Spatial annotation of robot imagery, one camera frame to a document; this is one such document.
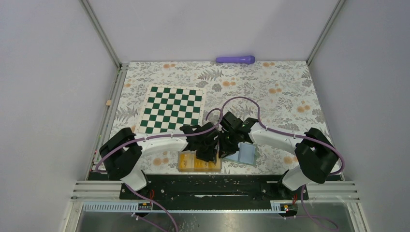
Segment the clear plastic card box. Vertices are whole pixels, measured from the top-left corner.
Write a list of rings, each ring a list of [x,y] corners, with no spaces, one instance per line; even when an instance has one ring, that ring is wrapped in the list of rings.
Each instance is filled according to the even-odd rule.
[[[207,162],[196,157],[194,152],[184,151],[178,153],[177,169],[180,172],[217,172],[222,170],[222,162],[217,158],[216,162]]]

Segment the green leather card holder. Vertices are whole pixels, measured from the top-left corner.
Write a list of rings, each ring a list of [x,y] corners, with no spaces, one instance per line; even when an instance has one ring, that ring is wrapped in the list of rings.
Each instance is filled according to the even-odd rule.
[[[228,161],[233,161],[237,162],[240,164],[246,164],[246,165],[256,165],[256,151],[257,151],[257,146],[247,144],[247,143],[239,143],[238,144],[239,150],[236,151],[232,155],[228,155],[224,160]]]

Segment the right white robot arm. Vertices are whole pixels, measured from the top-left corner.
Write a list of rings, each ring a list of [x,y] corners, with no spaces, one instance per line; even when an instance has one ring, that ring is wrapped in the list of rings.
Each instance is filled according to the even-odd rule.
[[[289,199],[301,186],[314,182],[323,184],[338,161],[333,146],[324,134],[310,128],[304,133],[280,131],[262,126],[255,118],[241,120],[227,112],[221,121],[220,154],[234,154],[239,143],[269,145],[284,150],[298,159],[298,166],[287,170],[279,180],[278,195]]]

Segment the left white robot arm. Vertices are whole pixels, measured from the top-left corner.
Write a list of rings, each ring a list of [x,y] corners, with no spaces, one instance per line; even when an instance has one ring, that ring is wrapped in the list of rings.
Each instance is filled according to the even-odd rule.
[[[150,186],[145,172],[136,167],[138,160],[164,151],[194,151],[198,154],[217,154],[220,132],[212,122],[200,125],[183,125],[178,129],[160,133],[134,133],[123,128],[99,149],[101,160],[95,171],[101,173],[103,165],[109,181],[122,181],[131,187],[139,199],[149,195]]]

